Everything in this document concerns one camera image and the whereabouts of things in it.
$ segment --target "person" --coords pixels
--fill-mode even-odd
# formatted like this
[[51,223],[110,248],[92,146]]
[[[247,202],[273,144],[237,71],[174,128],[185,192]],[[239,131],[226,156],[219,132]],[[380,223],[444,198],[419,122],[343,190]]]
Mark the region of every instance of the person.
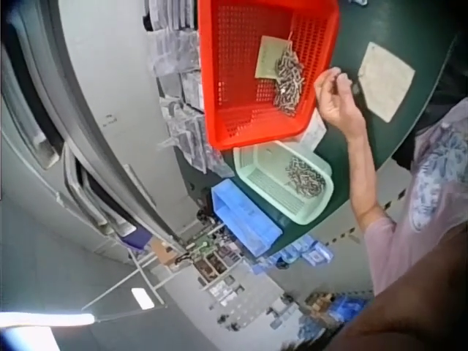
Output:
[[[350,202],[376,295],[326,349],[427,350],[449,348],[457,336],[466,340],[460,328],[467,320],[468,98],[416,137],[412,180],[395,223],[377,201],[366,119],[355,104],[352,81],[332,68],[314,87],[320,115],[347,143]],[[314,346],[305,342],[283,350],[324,347]]]

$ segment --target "yellow black tape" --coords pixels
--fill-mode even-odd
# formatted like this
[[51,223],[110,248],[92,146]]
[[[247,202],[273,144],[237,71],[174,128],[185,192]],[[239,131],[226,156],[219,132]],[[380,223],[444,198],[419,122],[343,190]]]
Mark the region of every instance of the yellow black tape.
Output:
[[[394,203],[397,203],[398,201],[400,201],[405,196],[406,191],[407,191],[406,189],[403,189],[398,194],[398,197],[396,198],[396,200],[392,200],[392,201],[389,201],[386,204],[384,204],[384,206],[383,206],[384,211],[388,210]],[[353,228],[349,229],[348,231],[346,231],[346,232],[338,235],[337,237],[333,238],[331,241],[327,241],[326,243],[324,243],[324,245],[325,246],[330,246],[331,244],[336,243],[338,241],[338,239],[340,239],[340,238],[349,238],[352,241],[354,241],[355,243],[360,244],[361,240],[357,236],[353,235],[355,230],[356,230],[356,228],[353,227]]]

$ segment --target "workbench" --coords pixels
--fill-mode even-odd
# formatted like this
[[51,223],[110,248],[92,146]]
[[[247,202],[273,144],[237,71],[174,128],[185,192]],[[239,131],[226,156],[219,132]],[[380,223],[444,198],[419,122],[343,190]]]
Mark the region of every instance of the workbench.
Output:
[[[412,85],[390,123],[385,123],[368,110],[363,111],[375,167],[379,169],[399,147],[424,111],[448,60],[457,29],[444,8],[444,2],[436,0],[370,0],[366,7],[340,1],[340,13],[340,29],[332,66],[341,67],[356,80],[367,46],[369,42],[375,42],[415,70]],[[349,200],[346,143],[339,130],[329,125],[327,127],[328,131],[315,152],[330,164],[335,190],[327,208],[312,223],[301,226],[290,221],[238,177],[233,178],[236,185],[283,229],[283,235],[268,254],[279,251],[310,232]],[[221,181],[213,173],[204,175],[190,167],[179,150],[176,150],[176,155],[192,198],[197,199],[203,191]],[[232,152],[224,153],[224,157],[234,169]]]

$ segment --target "red plastic basket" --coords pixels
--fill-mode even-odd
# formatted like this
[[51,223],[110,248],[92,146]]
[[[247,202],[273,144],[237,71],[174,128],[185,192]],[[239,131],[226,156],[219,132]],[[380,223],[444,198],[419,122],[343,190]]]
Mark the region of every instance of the red plastic basket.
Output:
[[[264,143],[305,130],[314,81],[330,64],[339,26],[337,0],[202,0],[200,56],[208,139],[214,148]],[[273,106],[274,81],[254,77],[263,35],[287,39],[304,65],[296,114]]]

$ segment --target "woman's hand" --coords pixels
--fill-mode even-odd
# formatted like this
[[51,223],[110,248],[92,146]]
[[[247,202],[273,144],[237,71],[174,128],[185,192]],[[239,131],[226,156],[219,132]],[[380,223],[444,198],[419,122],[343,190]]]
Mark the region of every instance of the woman's hand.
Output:
[[351,85],[347,74],[336,67],[323,72],[314,83],[320,115],[348,141],[366,136],[366,120],[355,104]]

